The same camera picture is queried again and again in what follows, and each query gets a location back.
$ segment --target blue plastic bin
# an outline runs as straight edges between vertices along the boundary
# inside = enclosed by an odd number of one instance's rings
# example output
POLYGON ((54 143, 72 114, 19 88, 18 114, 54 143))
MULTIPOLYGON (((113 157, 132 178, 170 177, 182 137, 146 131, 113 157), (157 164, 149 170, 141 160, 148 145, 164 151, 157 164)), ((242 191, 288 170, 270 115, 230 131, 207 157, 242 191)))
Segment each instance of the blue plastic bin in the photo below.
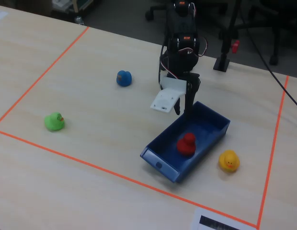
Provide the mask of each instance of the blue plastic bin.
POLYGON ((180 182, 190 170, 225 135, 230 120, 200 102, 193 105, 192 114, 180 116, 140 154, 147 163, 172 182, 180 182), (186 133, 196 137, 196 151, 192 157, 181 155, 176 143, 186 133))

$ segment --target yellow rubber duck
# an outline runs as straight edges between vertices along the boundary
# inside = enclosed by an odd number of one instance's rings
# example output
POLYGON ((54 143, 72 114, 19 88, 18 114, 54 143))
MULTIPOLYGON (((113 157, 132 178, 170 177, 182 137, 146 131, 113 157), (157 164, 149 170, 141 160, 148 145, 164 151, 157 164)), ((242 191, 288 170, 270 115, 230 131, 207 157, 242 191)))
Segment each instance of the yellow rubber duck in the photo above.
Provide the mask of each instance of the yellow rubber duck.
POLYGON ((226 150, 219 157, 219 165, 228 172, 234 172, 240 165, 239 157, 233 150, 226 150))

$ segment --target red object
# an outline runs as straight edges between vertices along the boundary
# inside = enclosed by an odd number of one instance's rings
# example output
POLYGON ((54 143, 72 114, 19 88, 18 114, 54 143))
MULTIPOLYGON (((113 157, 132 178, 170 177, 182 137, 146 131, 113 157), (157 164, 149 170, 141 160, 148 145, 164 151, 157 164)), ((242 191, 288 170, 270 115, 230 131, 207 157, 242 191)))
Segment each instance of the red object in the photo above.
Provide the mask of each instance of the red object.
POLYGON ((195 135, 193 133, 186 133, 185 136, 177 142, 176 147, 184 156, 193 155, 196 149, 195 135))
POLYGON ((239 47, 240 41, 237 40, 234 44, 231 45, 231 49, 232 49, 232 53, 236 54, 238 51, 238 47, 239 47))

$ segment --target rubber duck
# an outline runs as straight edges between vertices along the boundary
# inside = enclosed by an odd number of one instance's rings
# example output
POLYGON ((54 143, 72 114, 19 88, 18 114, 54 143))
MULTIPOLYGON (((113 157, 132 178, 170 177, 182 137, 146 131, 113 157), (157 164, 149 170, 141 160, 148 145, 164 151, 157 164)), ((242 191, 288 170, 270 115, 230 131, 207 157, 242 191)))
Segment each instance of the rubber duck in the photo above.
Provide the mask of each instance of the rubber duck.
POLYGON ((118 72, 116 76, 116 83, 118 83, 120 86, 128 86, 131 84, 131 73, 128 71, 121 70, 118 72))
POLYGON ((54 112, 44 119, 45 126, 48 130, 56 131, 64 127, 64 119, 60 113, 54 112))
POLYGON ((226 150, 219 157, 219 165, 228 172, 234 172, 240 165, 239 157, 233 150, 226 150))
POLYGON ((192 156, 195 152, 195 135, 193 133, 186 133, 182 139, 176 144, 177 150, 183 156, 192 156))

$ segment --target orange tape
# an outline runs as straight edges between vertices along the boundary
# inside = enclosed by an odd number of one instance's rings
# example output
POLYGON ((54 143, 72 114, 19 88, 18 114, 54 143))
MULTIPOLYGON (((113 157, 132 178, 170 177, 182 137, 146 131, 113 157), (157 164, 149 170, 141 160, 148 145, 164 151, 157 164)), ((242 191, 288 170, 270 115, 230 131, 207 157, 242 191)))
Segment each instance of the orange tape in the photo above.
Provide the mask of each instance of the orange tape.
POLYGON ((63 53, 53 62, 47 70, 29 87, 28 90, 8 109, 7 112, 0 118, 0 122, 7 116, 8 113, 23 99, 23 97, 46 75, 47 72, 65 55, 65 53, 87 32, 89 27, 87 27, 67 48, 63 53))
MULTIPOLYGON (((287 88, 288 81, 289 81, 289 76, 287 75, 285 85, 284 85, 285 89, 287 88)), ((265 202, 265 199, 266 199, 266 196, 267 196, 267 191, 268 191, 268 185, 269 185, 269 179, 270 179, 270 174, 271 174, 274 150, 275 150, 275 145, 276 145, 276 140, 277 140, 279 122, 281 120, 281 115, 282 115, 282 110, 283 110, 284 99, 285 99, 285 91, 283 91, 281 103, 279 105, 277 121, 276 121, 275 131, 274 131, 274 137, 273 137, 273 143, 272 143, 272 148, 271 148, 271 155, 270 155, 269 166, 268 166, 268 172, 267 172, 267 177, 265 179, 265 184, 264 184, 264 189, 263 189, 263 198, 262 198, 262 202, 261 202, 261 205, 260 205, 260 210, 259 210, 256 229, 259 229, 260 223, 261 223, 262 217, 263 217, 264 202, 265 202)))
POLYGON ((129 177, 127 177, 127 176, 124 176, 124 175, 121 175, 121 174, 115 173, 115 172, 113 172, 113 171, 111 171, 111 170, 108 170, 108 169, 102 168, 102 167, 100 167, 100 166, 97 166, 97 165, 91 164, 91 163, 89 163, 89 162, 86 162, 86 161, 83 161, 83 160, 77 159, 77 158, 75 158, 75 157, 71 157, 71 156, 69 156, 69 155, 66 155, 66 154, 63 154, 63 153, 61 153, 61 152, 58 152, 58 151, 55 151, 55 150, 52 150, 52 149, 49 149, 49 148, 43 147, 43 146, 41 146, 41 145, 38 145, 38 144, 32 143, 32 142, 30 142, 30 141, 28 141, 28 140, 25 140, 25 139, 22 139, 22 138, 16 137, 16 136, 14 136, 14 135, 11 135, 11 134, 8 134, 8 133, 2 132, 2 131, 0 131, 0 134, 3 134, 3 135, 5 135, 5 136, 11 137, 11 138, 13 138, 13 139, 16 139, 16 140, 22 141, 22 142, 24 142, 24 143, 27 143, 27 144, 29 144, 29 145, 32 145, 32 146, 38 147, 38 148, 40 148, 40 149, 43 149, 43 150, 49 151, 49 152, 51 152, 51 153, 54 153, 54 154, 57 154, 57 155, 59 155, 59 156, 62 156, 62 157, 68 158, 68 159, 70 159, 70 160, 77 161, 77 162, 79 162, 79 163, 82 163, 82 164, 88 165, 88 166, 90 166, 90 167, 93 167, 93 168, 95 168, 95 169, 98 169, 98 170, 101 170, 101 171, 103 171, 103 172, 106 172, 106 173, 112 174, 112 175, 114 175, 114 176, 117 176, 117 177, 120 177, 120 178, 122 178, 122 179, 124 179, 124 180, 130 181, 130 182, 133 182, 133 183, 135 183, 135 184, 138 184, 138 185, 140 185, 140 186, 143 186, 143 187, 149 188, 149 189, 151 189, 151 190, 154 190, 154 191, 156 191, 156 192, 159 192, 159 193, 165 194, 165 195, 167 195, 167 196, 170 196, 170 197, 173 197, 173 198, 175 198, 175 199, 178 199, 178 200, 184 201, 184 202, 186 202, 186 203, 189 203, 189 204, 192 204, 192 205, 195 205, 195 206, 198 206, 198 207, 201 207, 201 208, 207 209, 207 210, 209 210, 209 211, 212 211, 212 212, 218 213, 218 214, 220 214, 220 215, 223 215, 223 216, 225 216, 225 217, 227 217, 227 218, 231 218, 231 219, 233 219, 233 220, 239 221, 239 222, 241 222, 241 223, 243 223, 243 224, 246 224, 246 225, 249 225, 249 226, 251 226, 251 227, 254 227, 254 228, 256 227, 256 225, 255 225, 255 224, 249 223, 249 222, 247 222, 247 221, 245 221, 245 220, 242 220, 242 219, 239 219, 239 218, 237 218, 237 217, 231 216, 231 215, 229 215, 229 214, 226 214, 226 213, 224 213, 224 212, 220 212, 220 211, 218 211, 218 210, 215 210, 215 209, 213 209, 213 208, 210 208, 210 207, 207 207, 207 206, 201 205, 201 204, 199 204, 199 203, 193 202, 193 201, 191 201, 191 200, 188 200, 188 199, 185 199, 185 198, 183 198, 183 197, 180 197, 180 196, 177 196, 177 195, 171 194, 171 193, 169 193, 169 192, 166 192, 166 191, 163 191, 163 190, 161 190, 161 189, 155 188, 155 187, 153 187, 153 186, 151 186, 151 185, 148 185, 148 184, 142 183, 142 182, 140 182, 140 181, 136 181, 136 180, 134 180, 134 179, 132 179, 132 178, 129 178, 129 177))

